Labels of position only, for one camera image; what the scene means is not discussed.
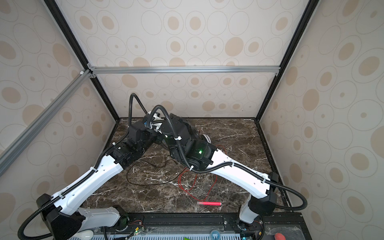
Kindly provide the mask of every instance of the patterned wallpaper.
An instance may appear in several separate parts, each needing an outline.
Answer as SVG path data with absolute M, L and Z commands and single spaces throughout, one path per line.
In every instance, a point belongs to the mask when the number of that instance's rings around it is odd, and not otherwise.
M 0 29 L 1 154 L 82 67 L 37 0 L 2 0 Z
M 17 230 L 37 210 L 40 195 L 61 190 L 95 164 L 114 124 L 86 80 L 0 177 L 1 240 L 18 239 Z M 36 217 L 25 232 L 36 236 L 48 229 Z
M 150 111 L 157 104 L 181 117 L 254 117 L 274 73 L 100 74 L 99 80 L 120 117 L 128 116 L 136 93 Z M 132 116 L 144 112 L 134 100 Z
M 93 66 L 279 65 L 307 0 L 56 0 Z
M 383 1 L 322 1 L 261 120 L 315 240 L 384 235 L 383 24 Z

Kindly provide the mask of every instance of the black wire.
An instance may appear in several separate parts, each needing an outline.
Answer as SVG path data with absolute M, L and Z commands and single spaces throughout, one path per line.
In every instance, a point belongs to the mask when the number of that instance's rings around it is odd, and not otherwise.
M 113 240 L 127 240 L 130 237 L 132 237 L 135 234 L 135 232 L 132 232 L 129 236 L 126 237 L 119 237 L 119 238 L 114 238 Z
M 162 168 L 162 167 L 165 167 L 169 161 L 171 161 L 171 159 L 170 159 L 170 160 L 167 160 L 167 161 L 165 162 L 164 166 L 156 166 L 156 165 L 154 165 L 154 164 L 152 164 L 152 163 L 150 163 L 150 162 L 146 162 L 146 161 L 142 161 L 142 162 L 148 163 L 148 164 L 150 164 L 151 166 L 156 167 L 156 168 Z M 139 163 L 139 162 L 135 163 L 134 165 L 132 165 L 132 167 L 131 167 L 130 169 L 127 170 L 126 179 L 127 179 L 127 181 L 128 181 L 130 184 L 132 184 L 132 185 L 137 185 L 137 186 L 155 186 L 155 185 L 163 185 L 163 184 L 167 184 L 167 183 L 170 183 L 171 181 L 174 181 L 174 180 L 175 180 L 176 178 L 178 178 L 178 177 L 180 176 L 180 174 L 183 172 L 183 171 L 181 171 L 181 172 L 180 172 L 174 179 L 172 179 L 172 180 L 170 180 L 170 181 L 168 181 L 168 182 L 157 183 L 157 184 L 138 184 L 138 183 L 133 183 L 133 182 L 129 181 L 129 179 L 128 179 L 128 173 L 129 173 L 129 170 L 131 170 L 131 169 L 132 169 L 136 164 L 138 164 L 138 163 Z
M 105 230 L 105 227 L 103 227 L 103 232 L 104 232 L 104 239 L 108 240 L 107 231 Z
M 260 215 L 260 218 L 261 218 L 261 220 L 263 221 L 263 226 L 262 226 L 263 230 L 262 230 L 262 234 L 260 235 L 260 238 L 259 238 L 259 239 L 262 239 L 263 236 L 264 236 L 264 233 L 265 233 L 265 221 L 264 221 L 264 219 L 263 219 L 263 216 Z
M 165 150 L 169 151 L 169 148 L 166 144 L 161 143 L 160 146 L 162 146 L 162 148 L 164 148 Z

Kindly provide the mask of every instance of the black frame bar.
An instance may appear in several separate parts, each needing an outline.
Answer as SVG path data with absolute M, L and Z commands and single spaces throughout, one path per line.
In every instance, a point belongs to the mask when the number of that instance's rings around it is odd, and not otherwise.
M 109 147 L 109 145 L 111 145 L 112 138 L 113 138 L 113 136 L 115 135 L 115 132 L 116 132 L 116 130 L 117 130 L 118 127 L 119 127 L 120 121 L 121 121 L 121 118 L 119 118 L 119 119 L 116 121 L 115 126 L 113 127 L 113 129 L 112 129 L 112 131 L 111 131 L 111 134 L 109 135 L 108 140 L 107 140 L 107 142 L 105 143 L 104 150 L 107 149 L 107 147 Z
M 304 10 L 303 15 L 301 16 L 300 22 L 297 25 L 295 33 L 293 34 L 291 42 L 288 45 L 287 51 L 285 52 L 285 54 L 283 56 L 283 59 L 282 59 L 281 64 L 280 64 L 280 71 L 277 74 L 277 76 L 275 76 L 274 79 L 272 80 L 271 86 L 268 89 L 268 92 L 267 92 L 267 94 L 263 100 L 263 103 L 262 103 L 260 110 L 257 113 L 256 119 L 255 119 L 256 128 L 257 128 L 257 131 L 259 133 L 260 139 L 263 143 L 265 154 L 266 154 L 268 161 L 271 165 L 272 171 L 276 172 L 279 175 L 279 183 L 280 184 L 283 184 L 283 182 L 282 182 L 280 174 L 277 170 L 277 166 L 276 166 L 275 160 L 273 159 L 271 150 L 269 149 L 268 143 L 265 139 L 264 132 L 263 132 L 261 125 L 260 125 L 260 120 L 261 120 L 266 108 L 268 107 L 268 104 L 271 101 L 271 98 L 272 98 L 272 96 L 273 96 L 286 68 L 288 67 L 288 64 L 289 64 L 289 62 L 293 56 L 293 53 L 296 50 L 296 47 L 299 44 L 300 39 L 301 39 L 301 37 L 302 37 L 306 27 L 307 27 L 312 15 L 313 15 L 313 12 L 315 11 L 318 3 L 319 3 L 319 0 L 310 0 L 308 2 L 307 6 Z M 281 198 L 283 200 L 284 205 L 292 206 L 291 202 L 288 198 L 287 192 L 285 190 L 280 190 L 280 193 L 281 193 Z
M 74 34 L 71 31 L 71 28 L 69 27 L 67 21 L 65 20 L 63 14 L 61 13 L 56 2 L 54 0 L 44 0 L 44 2 L 47 5 L 47 7 L 48 7 L 49 11 L 51 12 L 52 16 L 54 17 L 54 19 L 56 20 L 57 25 L 60 27 L 61 32 L 64 34 L 65 38 L 67 39 L 69 45 L 73 49 L 74 53 L 76 54 L 81 65 L 83 66 L 83 68 L 89 69 L 88 59 L 85 56 L 83 50 L 81 49 L 79 43 L 77 42 Z M 100 84 L 96 75 L 93 74 L 91 81 L 92 81 L 93 85 L 95 86 L 97 92 L 99 93 L 100 97 L 104 101 L 105 105 L 107 106 L 112 117 L 115 119 L 115 121 L 119 120 L 120 119 L 119 115 L 117 114 L 115 108 L 113 107 L 110 99 L 108 98 L 106 92 L 104 91 L 103 86 Z
M 285 69 L 287 68 L 287 66 L 288 66 L 288 64 L 292 58 L 292 55 L 293 55 L 294 51 L 296 50 L 297 45 L 300 42 L 301 36 L 303 35 L 311 17 L 312 17 L 312 14 L 317 7 L 318 2 L 319 2 L 319 0 L 310 0 L 308 2 L 308 5 L 304 10 L 303 15 L 301 16 L 300 22 L 297 25 L 296 31 L 293 34 L 291 42 L 288 45 L 287 51 L 285 52 L 284 57 L 280 63 L 280 71 L 277 74 L 277 76 L 275 76 L 274 79 L 272 80 L 271 86 L 269 87 L 268 92 L 267 92 L 267 94 L 263 100 L 263 103 L 260 107 L 260 110 L 257 113 L 256 121 L 259 122 L 261 117 L 263 116 L 265 109 L 267 108 L 268 103 L 271 100 L 273 93 L 275 92 L 275 89 L 276 89 L 277 85 L 279 84 L 280 79 L 283 76 Z

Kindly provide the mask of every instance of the circle pattern wall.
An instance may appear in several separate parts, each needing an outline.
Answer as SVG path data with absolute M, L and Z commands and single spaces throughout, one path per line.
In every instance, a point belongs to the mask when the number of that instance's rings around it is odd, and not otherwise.
M 279 65 L 306 0 L 62 0 L 94 66 Z
M 100 74 L 120 117 L 128 117 L 136 93 L 147 111 L 157 104 L 181 117 L 255 117 L 274 73 Z M 144 112 L 133 102 L 132 116 Z
M 384 231 L 383 17 L 381 1 L 322 1 L 261 120 L 313 239 Z

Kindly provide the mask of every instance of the enclosure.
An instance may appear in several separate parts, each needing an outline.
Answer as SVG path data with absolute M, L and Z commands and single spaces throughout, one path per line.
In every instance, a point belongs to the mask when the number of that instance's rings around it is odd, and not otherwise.
M 308 200 L 307 239 L 381 239 L 383 24 L 380 0 L 0 1 L 0 239 L 124 134 L 131 93 L 278 173 Z M 83 207 L 228 213 L 248 197 L 213 174 L 184 174 L 183 191 L 183 168 L 152 146 Z

